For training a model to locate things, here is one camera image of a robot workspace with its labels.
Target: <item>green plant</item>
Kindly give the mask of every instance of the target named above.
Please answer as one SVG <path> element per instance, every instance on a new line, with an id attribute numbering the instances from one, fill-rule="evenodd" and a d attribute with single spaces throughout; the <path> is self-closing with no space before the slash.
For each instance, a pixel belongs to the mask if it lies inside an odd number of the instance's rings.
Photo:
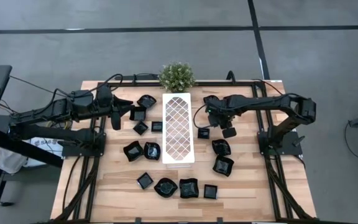
<path id="1" fill-rule="evenodd" d="M 195 84 L 193 71 L 186 63 L 173 62 L 164 65 L 160 75 L 160 83 L 172 93 L 183 93 Z"/>

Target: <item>wooden table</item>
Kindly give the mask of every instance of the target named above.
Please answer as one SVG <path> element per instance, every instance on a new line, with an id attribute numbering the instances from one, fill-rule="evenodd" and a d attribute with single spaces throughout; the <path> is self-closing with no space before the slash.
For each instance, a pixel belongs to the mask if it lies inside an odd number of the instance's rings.
<path id="1" fill-rule="evenodd" d="M 95 87 L 98 82 L 85 81 L 81 89 Z M 284 92 L 282 82 L 272 82 L 276 88 Z M 135 217 L 141 217 L 143 222 L 215 222 L 217 217 L 224 221 L 274 221 L 272 200 L 263 157 L 259 154 L 256 133 L 258 123 L 255 111 L 248 111 L 234 119 L 233 125 L 237 136 L 226 139 L 231 146 L 234 167 L 229 177 L 217 174 L 212 170 L 216 155 L 212 150 L 211 141 L 221 139 L 219 128 L 211 129 L 210 140 L 198 139 L 197 129 L 193 127 L 194 149 L 196 162 L 191 167 L 167 168 L 159 161 L 150 161 L 144 157 L 134 162 L 128 162 L 122 148 L 132 141 L 139 140 L 143 146 L 146 141 L 162 145 L 162 134 L 151 133 L 151 121 L 162 121 L 162 94 L 160 87 L 120 87 L 114 94 L 119 98 L 136 102 L 142 95 L 149 94 L 157 99 L 156 105 L 147 111 L 146 124 L 149 130 L 139 136 L 132 128 L 136 121 L 129 120 L 129 113 L 122 117 L 122 129 L 115 131 L 106 121 L 105 132 L 108 140 L 104 156 L 100 159 L 92 209 L 92 222 L 134 222 Z M 222 86 L 194 87 L 190 89 L 192 113 L 203 105 L 203 97 L 216 95 L 219 98 L 231 94 L 243 94 L 252 97 L 251 87 Z M 278 93 L 267 86 L 268 96 Z M 281 111 L 272 111 L 275 124 L 287 116 Z M 196 122 L 200 126 L 208 124 L 207 114 L 199 113 Z M 73 125 L 73 129 L 88 128 L 90 121 L 81 121 Z M 62 212 L 63 194 L 67 178 L 75 158 L 65 159 L 62 173 L 53 204 L 51 218 Z M 66 206 L 78 188 L 82 159 L 73 172 L 66 199 Z M 282 156 L 283 168 L 288 189 L 297 202 L 307 213 L 315 217 L 314 205 L 311 198 L 308 180 L 302 163 L 293 156 Z M 142 190 L 136 183 L 144 172 L 148 172 L 154 183 Z M 162 198 L 153 186 L 162 178 L 168 177 L 177 184 L 180 179 L 197 178 L 200 189 L 199 198 L 182 199 L 177 190 L 173 197 Z M 218 186 L 218 199 L 203 198 L 204 184 Z M 285 217 L 285 207 L 281 192 L 277 189 L 282 217 Z M 87 192 L 81 203 L 80 218 L 84 217 Z"/>

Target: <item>gray carpet floor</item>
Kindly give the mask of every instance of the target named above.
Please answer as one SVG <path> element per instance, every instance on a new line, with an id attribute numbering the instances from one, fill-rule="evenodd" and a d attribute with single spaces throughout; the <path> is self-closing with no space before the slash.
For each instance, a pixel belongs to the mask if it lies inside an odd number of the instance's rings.
<path id="1" fill-rule="evenodd" d="M 358 25 L 358 1 L 255 0 L 255 10 L 260 26 Z M 252 25 L 247 1 L 0 0 L 0 29 L 226 25 Z M 344 142 L 347 120 L 358 117 L 358 30 L 262 31 L 261 36 L 271 79 L 317 102 L 316 122 L 297 130 L 306 136 L 304 160 L 318 216 L 358 223 L 358 158 Z M 0 64 L 48 89 L 71 91 L 83 80 L 114 73 L 158 73 L 177 60 L 190 63 L 197 79 L 225 78 L 229 70 L 237 79 L 262 78 L 251 30 L 0 34 Z M 3 99 L 24 111 L 43 107 L 50 97 L 11 80 Z M 358 129 L 349 129 L 347 138 L 358 154 Z M 59 173 L 49 167 L 27 174 L 23 182 L 8 182 L 2 199 L 16 205 L 0 208 L 0 223 L 47 220 Z"/>

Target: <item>white lattice tray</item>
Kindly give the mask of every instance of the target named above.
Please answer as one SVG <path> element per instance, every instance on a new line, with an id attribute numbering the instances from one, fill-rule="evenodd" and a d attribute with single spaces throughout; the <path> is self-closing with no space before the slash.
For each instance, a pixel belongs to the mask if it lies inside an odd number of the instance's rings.
<path id="1" fill-rule="evenodd" d="M 162 103 L 162 163 L 193 163 L 190 93 L 165 93 Z"/>

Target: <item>black table leg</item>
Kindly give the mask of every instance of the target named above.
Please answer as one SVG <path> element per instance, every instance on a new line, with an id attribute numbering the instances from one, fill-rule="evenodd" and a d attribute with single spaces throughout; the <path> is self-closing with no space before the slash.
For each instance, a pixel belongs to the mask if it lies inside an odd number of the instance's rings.
<path id="1" fill-rule="evenodd" d="M 13 141 L 2 131 L 0 131 L 0 147 L 55 167 L 62 168 L 63 165 L 63 159 L 59 156 L 24 141 Z"/>

